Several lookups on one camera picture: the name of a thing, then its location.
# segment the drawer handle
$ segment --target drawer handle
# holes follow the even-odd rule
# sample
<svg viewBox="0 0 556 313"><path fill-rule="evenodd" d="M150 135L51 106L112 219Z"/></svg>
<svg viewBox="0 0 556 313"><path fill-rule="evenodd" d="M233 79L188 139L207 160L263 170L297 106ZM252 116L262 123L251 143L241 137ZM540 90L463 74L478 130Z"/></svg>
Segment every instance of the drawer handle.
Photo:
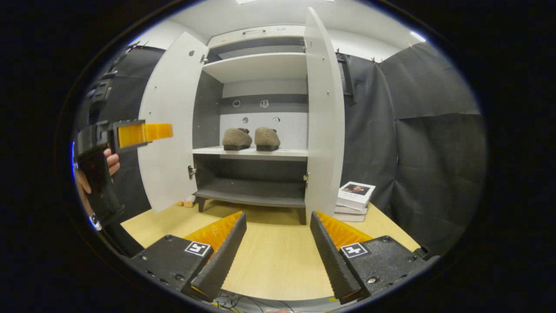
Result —
<svg viewBox="0 0 556 313"><path fill-rule="evenodd" d="M245 31L245 32L244 32L244 35L245 35L245 34L247 34L247 33L249 33L249 32L266 32L266 29L264 29L264 28L261 28L260 30L250 30L250 31Z"/></svg>

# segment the white shelf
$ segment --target white shelf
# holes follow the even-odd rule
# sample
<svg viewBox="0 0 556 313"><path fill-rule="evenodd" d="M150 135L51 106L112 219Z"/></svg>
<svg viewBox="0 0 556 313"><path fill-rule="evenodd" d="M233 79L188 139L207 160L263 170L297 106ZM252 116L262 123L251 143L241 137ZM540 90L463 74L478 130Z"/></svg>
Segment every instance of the white shelf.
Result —
<svg viewBox="0 0 556 313"><path fill-rule="evenodd" d="M305 53L261 53L227 58L203 66L203 71L227 84L236 81L305 79Z"/></svg>
<svg viewBox="0 0 556 313"><path fill-rule="evenodd" d="M274 151L257 151L256 145L238 151L224 150L223 146L211 146L208 148L193 149L194 154L220 154L236 156L236 158L248 159L303 159L307 158L307 150L304 149L278 149Z"/></svg>

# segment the dark drape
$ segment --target dark drape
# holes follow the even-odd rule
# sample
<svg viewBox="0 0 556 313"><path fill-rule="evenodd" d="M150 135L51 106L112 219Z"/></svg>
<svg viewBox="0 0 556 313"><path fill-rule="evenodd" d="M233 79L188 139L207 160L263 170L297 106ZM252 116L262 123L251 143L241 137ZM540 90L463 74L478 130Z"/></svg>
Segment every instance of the dark drape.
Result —
<svg viewBox="0 0 556 313"><path fill-rule="evenodd" d="M381 64L353 56L348 63L356 101L345 110L342 183L375 185L371 202L441 255L480 197L487 145L478 104L427 43Z"/></svg>
<svg viewBox="0 0 556 313"><path fill-rule="evenodd" d="M354 101L345 99L344 166L349 181L376 186L371 203L392 217L390 196L396 175L396 134L390 91L378 65L349 56Z"/></svg>
<svg viewBox="0 0 556 313"><path fill-rule="evenodd" d="M100 112L99 121L138 118L148 78L164 51L151 47L136 48L122 60L116 68L118 73L112 80L112 90L106 106ZM87 125L90 104L90 99L83 101L78 112L77 129ZM124 214L118 217L117 223L126 221L151 208L139 171L137 151L125 152L119 154L119 157L121 167L112 176L114 180L113 187L118 200L126 206L126 210Z"/></svg>
<svg viewBox="0 0 556 313"><path fill-rule="evenodd" d="M398 167L394 221L434 254L472 218L486 170L484 120L457 69L427 43L381 65L394 110Z"/></svg>

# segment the cabinet hinge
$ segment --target cabinet hinge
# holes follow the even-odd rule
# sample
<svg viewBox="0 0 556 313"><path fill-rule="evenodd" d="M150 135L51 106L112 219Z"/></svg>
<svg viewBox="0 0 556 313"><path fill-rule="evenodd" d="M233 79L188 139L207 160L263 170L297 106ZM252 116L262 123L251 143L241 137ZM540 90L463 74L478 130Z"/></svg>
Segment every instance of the cabinet hinge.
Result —
<svg viewBox="0 0 556 313"><path fill-rule="evenodd" d="M189 179L193 179L193 174L197 173L197 170L198 170L197 165L194 165L194 166L195 167L191 167L191 165L189 165L187 167L187 171L189 172Z"/></svg>
<svg viewBox="0 0 556 313"><path fill-rule="evenodd" d="M303 175L303 180L305 181L305 188L307 188L307 186L309 185L309 172Z"/></svg>

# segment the finger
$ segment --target finger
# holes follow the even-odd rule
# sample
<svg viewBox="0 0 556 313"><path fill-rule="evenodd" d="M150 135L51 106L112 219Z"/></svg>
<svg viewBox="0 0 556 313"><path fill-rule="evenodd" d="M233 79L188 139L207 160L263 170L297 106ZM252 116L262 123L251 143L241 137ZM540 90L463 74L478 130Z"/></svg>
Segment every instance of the finger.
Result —
<svg viewBox="0 0 556 313"><path fill-rule="evenodd" d="M108 171L110 172L110 176L114 175L114 173L117 172L119 169L120 169L120 162L109 167Z"/></svg>
<svg viewBox="0 0 556 313"><path fill-rule="evenodd" d="M87 193L91 193L91 186L89 185L89 181L87 181L87 177L81 170L75 171L75 180L76 182L85 190Z"/></svg>
<svg viewBox="0 0 556 313"><path fill-rule="evenodd" d="M91 208L91 204L89 203L89 199L83 193L83 188L78 189L79 197L81 198L81 204L83 204L83 208L88 215L93 214L93 209Z"/></svg>
<svg viewBox="0 0 556 313"><path fill-rule="evenodd" d="M112 154L110 155L108 158L106 158L106 163L108 163L108 166L112 166L116 163L118 163L118 161L120 160L120 156L117 154Z"/></svg>

